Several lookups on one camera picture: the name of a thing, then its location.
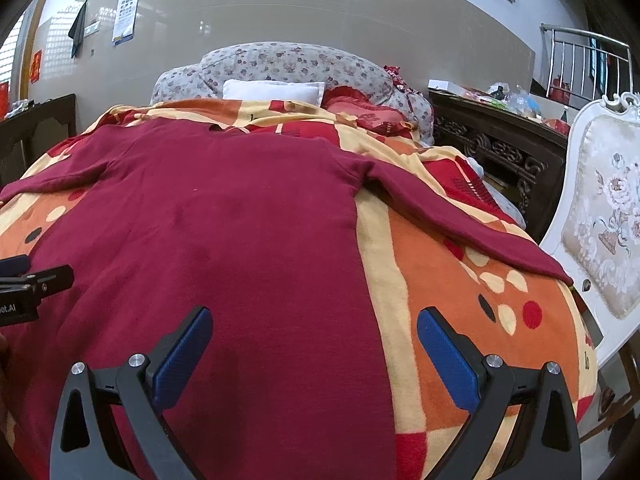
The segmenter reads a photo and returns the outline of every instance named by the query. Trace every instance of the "white pillow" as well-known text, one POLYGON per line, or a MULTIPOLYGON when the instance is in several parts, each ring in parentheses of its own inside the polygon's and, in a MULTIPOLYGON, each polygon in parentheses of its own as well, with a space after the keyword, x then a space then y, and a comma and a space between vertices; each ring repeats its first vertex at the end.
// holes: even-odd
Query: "white pillow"
POLYGON ((227 79, 222 87, 223 99, 245 101, 300 101, 320 106, 324 83, 285 83, 281 81, 238 81, 227 79))

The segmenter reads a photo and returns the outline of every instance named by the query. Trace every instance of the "silver bolt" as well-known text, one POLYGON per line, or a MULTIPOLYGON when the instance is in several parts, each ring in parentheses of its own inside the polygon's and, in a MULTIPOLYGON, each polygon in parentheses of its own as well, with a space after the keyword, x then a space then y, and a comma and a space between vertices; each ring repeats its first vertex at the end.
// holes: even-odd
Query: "silver bolt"
POLYGON ((549 361, 546 364, 546 369, 549 370, 549 373, 551 373, 553 375, 558 375, 560 373, 560 365, 558 363, 553 362, 553 361, 549 361))
POLYGON ((76 363, 71 367, 71 373, 73 375, 78 375, 84 372, 84 363, 76 363))
POLYGON ((145 357, 142 354, 133 354, 129 358, 129 366, 134 368, 140 366, 143 362, 145 362, 145 357))
POLYGON ((504 361, 499 355, 491 354, 486 357, 486 363, 491 368, 500 368, 504 364, 504 361))

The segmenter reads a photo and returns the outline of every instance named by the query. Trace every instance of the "glossy wall tile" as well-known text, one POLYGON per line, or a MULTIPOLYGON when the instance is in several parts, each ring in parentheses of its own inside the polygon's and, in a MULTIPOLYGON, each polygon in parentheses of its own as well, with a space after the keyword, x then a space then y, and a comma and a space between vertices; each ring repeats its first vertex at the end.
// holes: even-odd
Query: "glossy wall tile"
POLYGON ((134 39, 111 46, 117 0, 88 0, 100 31, 70 58, 66 36, 84 0, 44 22, 41 79, 30 98, 74 92, 79 127, 114 104, 145 105, 165 70, 249 41, 298 41, 341 48, 402 67, 416 88, 442 78, 485 89, 495 81, 528 88, 534 54, 466 0, 140 0, 134 39))

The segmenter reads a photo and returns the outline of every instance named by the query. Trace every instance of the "maroon sweater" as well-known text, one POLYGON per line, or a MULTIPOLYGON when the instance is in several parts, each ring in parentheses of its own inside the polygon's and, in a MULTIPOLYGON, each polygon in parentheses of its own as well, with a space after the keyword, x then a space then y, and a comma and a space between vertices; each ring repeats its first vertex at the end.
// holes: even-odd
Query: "maroon sweater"
POLYGON ((416 222, 567 279, 532 242, 324 139, 161 118, 103 126, 0 200, 94 182, 31 252, 34 270, 71 265, 74 286, 44 300, 39 321, 4 330, 8 408, 43 456, 74 362, 120 365, 202 304, 214 337, 165 415, 207 478, 394 478, 390 387, 356 241, 365 183, 416 222))

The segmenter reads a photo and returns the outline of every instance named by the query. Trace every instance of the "metal railing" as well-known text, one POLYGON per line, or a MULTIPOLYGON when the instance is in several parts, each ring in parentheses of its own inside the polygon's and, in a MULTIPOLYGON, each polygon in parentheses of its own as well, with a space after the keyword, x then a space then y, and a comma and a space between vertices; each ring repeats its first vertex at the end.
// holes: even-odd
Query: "metal railing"
POLYGON ((628 44, 614 40, 608 36, 603 36, 602 34, 597 34, 588 30, 580 30, 578 28, 556 27, 555 25, 545 25, 545 23, 540 25, 540 28, 543 32, 551 32, 551 60, 549 63, 549 80, 546 85, 547 98, 554 89, 564 92, 565 94, 584 99, 587 102, 596 99, 596 90, 599 91, 600 94, 612 97, 612 95, 609 95, 610 79, 614 79, 613 83, 616 88, 616 94, 620 95, 621 87, 623 92, 633 92, 634 74, 631 50, 629 49, 628 44), (575 43, 577 40, 560 40, 558 39, 558 33, 586 38, 588 44, 575 43), (558 62, 556 58, 558 57, 557 53, 559 53, 560 48, 562 49, 562 56, 559 61, 559 86, 556 86, 553 82, 554 74, 558 74, 558 62), (578 58, 580 57, 579 53, 582 53, 582 63, 578 62, 577 64, 578 71, 580 70, 580 65, 582 66, 582 72, 580 73, 580 92, 577 91, 578 84, 575 81, 576 51, 578 52, 578 58), (602 56, 606 56, 604 58, 604 73, 602 73, 600 63, 602 56), (596 60, 595 67, 592 65, 593 58, 596 60), (613 74, 609 72, 610 60, 615 61, 616 71, 613 74), (564 83, 565 69, 568 69, 569 62, 571 63, 571 77, 569 81, 569 88, 567 89, 566 86, 563 86, 562 84, 564 83), (623 65, 623 69, 626 68, 627 70, 626 73, 620 72, 620 62, 626 63, 626 67, 623 65), (584 84, 587 78, 593 79, 593 89, 585 92, 584 84), (601 78, 604 78, 604 88, 599 87, 601 78))

